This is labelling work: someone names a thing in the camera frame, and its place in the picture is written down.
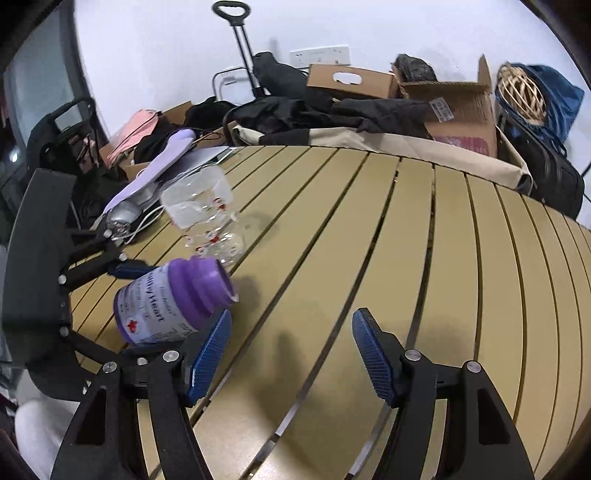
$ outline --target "rolling luggage handle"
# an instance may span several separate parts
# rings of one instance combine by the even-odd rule
[[[244,9],[244,13],[242,15],[231,15],[220,7],[236,7]],[[219,2],[215,2],[212,5],[213,13],[215,13],[218,17],[222,17],[224,20],[228,20],[230,25],[233,27],[243,27],[244,20],[251,14],[251,8],[242,2],[233,2],[231,0],[221,0]]]
[[[242,15],[231,15],[221,9],[221,7],[235,7],[235,8],[242,8],[244,13]],[[238,27],[242,31],[242,36],[244,38],[244,44],[246,45],[246,51],[250,56],[251,62],[253,58],[251,44],[248,41],[248,36],[246,34],[246,30],[244,29],[244,20],[251,14],[251,8],[242,2],[234,2],[232,0],[220,0],[219,2],[215,2],[212,5],[213,13],[215,13],[218,17],[227,20],[230,23],[230,26],[234,30],[234,35],[236,36],[236,42],[238,43],[238,49],[240,49],[240,55],[242,56],[242,61],[244,62],[244,66],[246,68],[246,73],[248,74],[248,81],[251,84],[252,94],[255,96],[256,99],[263,98],[265,96],[265,89],[260,86],[257,86],[255,81],[255,77],[252,74],[252,70],[249,66],[249,63],[246,59],[246,52],[244,46],[242,45],[242,41],[240,39],[240,35],[238,34]]]

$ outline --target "white wall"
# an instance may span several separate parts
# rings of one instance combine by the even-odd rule
[[[214,73],[241,65],[229,24],[209,1],[76,0],[80,55],[108,134],[140,108],[166,110],[212,95]],[[248,0],[255,52],[288,62],[290,50],[349,45],[354,66],[387,72],[398,53],[421,57],[440,80],[475,80],[486,54],[494,75],[509,60],[554,67],[589,94],[558,39],[519,0]],[[248,97],[246,82],[224,97]],[[567,141],[582,170],[591,160],[591,98]],[[591,225],[591,205],[580,221]]]

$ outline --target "electrical socket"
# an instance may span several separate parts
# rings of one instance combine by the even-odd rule
[[[351,65],[349,46],[294,50],[290,52],[290,63],[297,69],[309,67],[311,63]]]

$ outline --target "purple bottle cap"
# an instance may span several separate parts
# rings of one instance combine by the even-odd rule
[[[174,301],[183,316],[194,328],[199,328],[201,322],[212,315],[213,310],[209,302],[203,302],[199,292],[194,292],[188,266],[189,262],[182,258],[172,260],[168,265],[168,282]]]
[[[193,291],[211,312],[229,307],[238,301],[230,277],[215,258],[191,257],[187,263],[187,276]]]

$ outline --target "blue gripper pad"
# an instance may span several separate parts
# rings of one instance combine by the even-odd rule
[[[396,393],[392,384],[392,367],[360,310],[353,313],[353,338],[376,394],[386,401],[388,407],[394,408]]]
[[[212,384],[213,375],[222,359],[230,338],[232,316],[224,310],[219,320],[214,325],[209,337],[205,341],[201,352],[191,368],[191,387],[187,392],[187,398],[192,405],[207,394]]]

